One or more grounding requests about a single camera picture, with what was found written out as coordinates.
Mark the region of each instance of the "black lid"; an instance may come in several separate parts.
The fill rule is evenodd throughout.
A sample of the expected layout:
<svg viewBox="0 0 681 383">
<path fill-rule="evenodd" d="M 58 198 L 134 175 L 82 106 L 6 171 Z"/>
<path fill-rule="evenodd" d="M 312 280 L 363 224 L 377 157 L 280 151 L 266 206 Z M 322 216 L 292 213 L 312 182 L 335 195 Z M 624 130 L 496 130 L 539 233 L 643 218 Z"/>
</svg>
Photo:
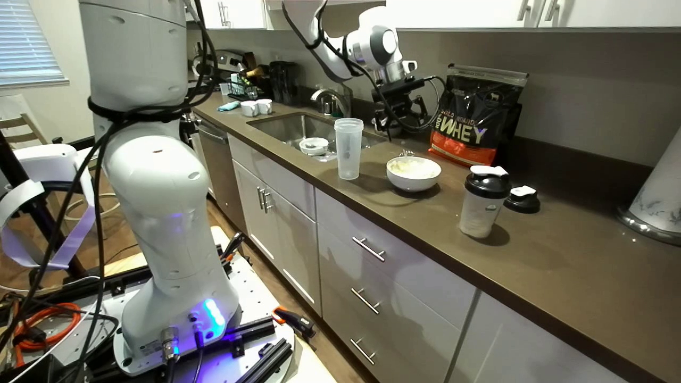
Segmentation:
<svg viewBox="0 0 681 383">
<path fill-rule="evenodd" d="M 533 188 L 522 184 L 510 190 L 505 206 L 520 213 L 537 213 L 540 203 Z"/>
<path fill-rule="evenodd" d="M 480 198 L 506 198 L 510 178 L 503 165 L 471 165 L 466 190 Z"/>
</svg>

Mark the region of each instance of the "kitchen sink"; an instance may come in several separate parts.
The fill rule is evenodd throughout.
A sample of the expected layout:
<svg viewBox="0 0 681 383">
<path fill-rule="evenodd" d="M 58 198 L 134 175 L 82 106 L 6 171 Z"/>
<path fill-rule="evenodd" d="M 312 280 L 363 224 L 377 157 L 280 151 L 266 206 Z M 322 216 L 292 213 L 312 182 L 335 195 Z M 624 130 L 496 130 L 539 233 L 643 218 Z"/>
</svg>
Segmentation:
<svg viewBox="0 0 681 383">
<path fill-rule="evenodd" d="M 293 147 L 300 151 L 301 139 L 325 139 L 328 141 L 328 153 L 325 155 L 311 155 L 318 161 L 331 161 L 335 160 L 335 132 L 331 118 L 312 117 L 306 113 L 293 113 L 293 114 L 280 114 L 270 118 L 251 122 L 251 125 L 264 133 L 270 133 L 273 139 Z M 375 133 L 372 130 L 363 130 L 361 133 L 361 149 L 384 143 L 381 133 Z"/>
</svg>

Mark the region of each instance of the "white cup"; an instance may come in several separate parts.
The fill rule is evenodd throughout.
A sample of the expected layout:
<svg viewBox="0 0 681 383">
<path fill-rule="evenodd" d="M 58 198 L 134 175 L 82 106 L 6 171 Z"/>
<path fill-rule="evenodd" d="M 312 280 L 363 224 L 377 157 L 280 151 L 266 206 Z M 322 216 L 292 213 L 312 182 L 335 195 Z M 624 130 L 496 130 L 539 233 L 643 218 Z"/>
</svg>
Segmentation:
<svg viewBox="0 0 681 383">
<path fill-rule="evenodd" d="M 270 114 L 273 113 L 273 100 L 270 98 L 259 98 L 258 100 L 258 113 L 259 114 Z"/>
<path fill-rule="evenodd" d="M 342 117 L 333 122 L 333 130 L 335 130 L 338 178 L 342 180 L 359 178 L 359 151 L 361 151 L 363 122 L 354 117 Z"/>
<path fill-rule="evenodd" d="M 241 113 L 242 113 L 242 114 L 246 114 L 246 117 L 256 117 L 256 114 L 259 114 L 259 110 L 258 110 L 258 101 L 254 101 L 254 100 L 245 100 L 245 101 L 241 101 Z"/>
<path fill-rule="evenodd" d="M 505 198 L 483 198 L 466 191 L 460 229 L 473 239 L 488 239 L 503 206 Z"/>
</svg>

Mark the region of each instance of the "faucet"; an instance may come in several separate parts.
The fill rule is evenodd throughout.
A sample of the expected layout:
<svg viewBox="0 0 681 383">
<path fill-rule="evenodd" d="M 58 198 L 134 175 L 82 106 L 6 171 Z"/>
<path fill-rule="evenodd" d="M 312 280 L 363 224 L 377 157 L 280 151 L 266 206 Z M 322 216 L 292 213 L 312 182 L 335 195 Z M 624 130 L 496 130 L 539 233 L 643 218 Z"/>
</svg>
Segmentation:
<svg viewBox="0 0 681 383">
<path fill-rule="evenodd" d="M 322 101 L 323 96 L 330 98 L 330 114 L 333 117 L 350 117 L 350 104 L 354 104 L 354 89 L 348 89 L 344 83 L 341 83 L 342 91 L 323 89 L 316 84 L 316 91 L 311 96 L 312 101 Z"/>
</svg>

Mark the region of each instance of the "white cabinet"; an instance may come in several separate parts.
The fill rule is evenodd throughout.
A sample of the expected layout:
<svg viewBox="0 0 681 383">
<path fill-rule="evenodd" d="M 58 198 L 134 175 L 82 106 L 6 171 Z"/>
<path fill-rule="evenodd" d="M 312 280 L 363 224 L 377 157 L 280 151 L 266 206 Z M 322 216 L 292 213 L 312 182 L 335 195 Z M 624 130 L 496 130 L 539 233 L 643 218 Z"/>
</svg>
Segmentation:
<svg viewBox="0 0 681 383">
<path fill-rule="evenodd" d="M 388 0 L 398 30 L 531 27 L 543 0 Z"/>
<path fill-rule="evenodd" d="M 480 294 L 449 383 L 621 383 L 554 334 Z"/>
<path fill-rule="evenodd" d="M 268 205 L 273 205 L 273 198 L 266 194 L 268 190 L 239 161 L 233 161 L 233 175 L 248 239 L 266 257 L 270 257 L 274 265 L 280 265 L 280 259 L 273 253 L 278 245 L 278 239 L 277 221 L 268 214 Z"/>
<path fill-rule="evenodd" d="M 398 30 L 678 27 L 678 0 L 388 0 Z"/>
<path fill-rule="evenodd" d="M 248 239 L 322 311 L 312 188 L 233 137 L 229 149 Z"/>
<path fill-rule="evenodd" d="M 283 0 L 266 0 L 268 10 L 280 10 Z M 325 7 L 344 7 L 344 4 L 384 4 L 384 0 L 328 0 Z"/>
<path fill-rule="evenodd" d="M 378 381 L 444 381 L 474 287 L 316 190 L 323 320 Z"/>
<path fill-rule="evenodd" d="M 544 0 L 540 27 L 678 27 L 678 0 Z"/>
<path fill-rule="evenodd" d="M 268 30 L 264 0 L 199 0 L 209 30 Z"/>
</svg>

